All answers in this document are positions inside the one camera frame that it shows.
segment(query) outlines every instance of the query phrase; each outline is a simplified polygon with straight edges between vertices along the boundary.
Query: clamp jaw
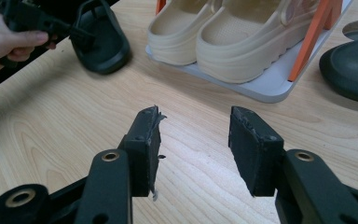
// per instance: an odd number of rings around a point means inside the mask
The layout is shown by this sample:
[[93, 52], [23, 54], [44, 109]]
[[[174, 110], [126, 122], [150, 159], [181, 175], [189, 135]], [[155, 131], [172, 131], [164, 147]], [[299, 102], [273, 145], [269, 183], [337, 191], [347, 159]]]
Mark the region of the clamp jaw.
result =
[[281, 223], [358, 223], [358, 190], [316, 154], [283, 149], [283, 139], [254, 111], [231, 108], [228, 146], [252, 196], [273, 197]]
[[0, 196], [0, 224], [132, 223], [132, 197], [154, 193], [158, 169], [159, 123], [153, 106], [138, 113], [117, 149], [98, 153], [89, 175], [48, 194], [38, 184]]

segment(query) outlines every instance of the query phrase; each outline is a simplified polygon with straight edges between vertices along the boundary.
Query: wooden table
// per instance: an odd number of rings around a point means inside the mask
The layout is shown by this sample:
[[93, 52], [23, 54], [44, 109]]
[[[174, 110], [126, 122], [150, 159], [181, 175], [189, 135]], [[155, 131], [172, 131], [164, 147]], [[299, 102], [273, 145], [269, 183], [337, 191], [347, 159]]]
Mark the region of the wooden table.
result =
[[49, 192], [88, 174], [92, 158], [116, 148], [136, 114], [158, 105], [162, 160], [158, 200], [133, 199], [134, 223], [277, 223], [273, 198], [252, 198], [227, 146], [232, 105], [254, 110], [285, 140], [321, 156], [358, 189], [358, 102], [332, 91], [318, 67], [323, 52], [350, 41], [354, 0], [287, 99], [263, 104], [150, 60], [146, 30], [156, 0], [121, 0], [112, 9], [133, 58], [110, 76], [78, 62], [69, 40], [0, 85], [0, 195], [38, 183]]

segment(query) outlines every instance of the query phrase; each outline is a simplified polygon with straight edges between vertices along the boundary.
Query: white tray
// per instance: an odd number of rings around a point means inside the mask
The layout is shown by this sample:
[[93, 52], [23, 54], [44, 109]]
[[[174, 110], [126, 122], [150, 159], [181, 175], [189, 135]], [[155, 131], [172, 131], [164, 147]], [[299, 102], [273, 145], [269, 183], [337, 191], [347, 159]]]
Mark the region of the white tray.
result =
[[[343, 0], [342, 14], [345, 12], [350, 2], [351, 0]], [[321, 35], [318, 38], [318, 41], [315, 44], [313, 52], [310, 55], [310, 60], [314, 57], [315, 52], [319, 49], [325, 39], [327, 39], [330, 32], [331, 31], [322, 31]], [[206, 79], [219, 86], [237, 91], [243, 95], [256, 99], [257, 101], [264, 103], [278, 103], [284, 100], [289, 95], [290, 91], [293, 89], [293, 87], [296, 85], [296, 83], [302, 76], [301, 73], [295, 82], [290, 82], [287, 80], [295, 63], [297, 54], [301, 49], [301, 45], [302, 42], [287, 50], [279, 58], [279, 60], [273, 63], [270, 68], [266, 69], [260, 77], [242, 84], [229, 84], [209, 75], [206, 75], [199, 70], [197, 63], [192, 63], [186, 66], [174, 66], [167, 63], [165, 64], [167, 64], [168, 66], [175, 67], [190, 75]], [[153, 59], [150, 47], [146, 46], [145, 50], [147, 55]]]

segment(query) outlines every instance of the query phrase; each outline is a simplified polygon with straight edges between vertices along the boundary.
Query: black shoe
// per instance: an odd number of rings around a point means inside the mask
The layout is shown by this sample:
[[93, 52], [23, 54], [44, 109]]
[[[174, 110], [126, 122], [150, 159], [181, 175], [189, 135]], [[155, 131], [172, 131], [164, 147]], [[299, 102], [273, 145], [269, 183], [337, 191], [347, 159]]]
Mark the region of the black shoe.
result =
[[110, 74], [130, 59], [128, 39], [104, 0], [89, 0], [80, 5], [74, 26], [95, 37], [90, 46], [72, 41], [77, 58], [88, 70]]
[[358, 40], [328, 50], [319, 67], [324, 80], [336, 92], [358, 101]]

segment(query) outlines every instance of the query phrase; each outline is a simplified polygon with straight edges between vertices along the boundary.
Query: black clog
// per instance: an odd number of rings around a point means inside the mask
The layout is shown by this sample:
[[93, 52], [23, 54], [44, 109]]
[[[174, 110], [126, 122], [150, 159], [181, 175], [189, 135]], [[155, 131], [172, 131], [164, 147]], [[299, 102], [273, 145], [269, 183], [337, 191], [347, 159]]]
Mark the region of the black clog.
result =
[[74, 26], [95, 37], [90, 46], [72, 41], [77, 58], [88, 70], [110, 74], [130, 59], [129, 41], [104, 0], [89, 0], [80, 5]]

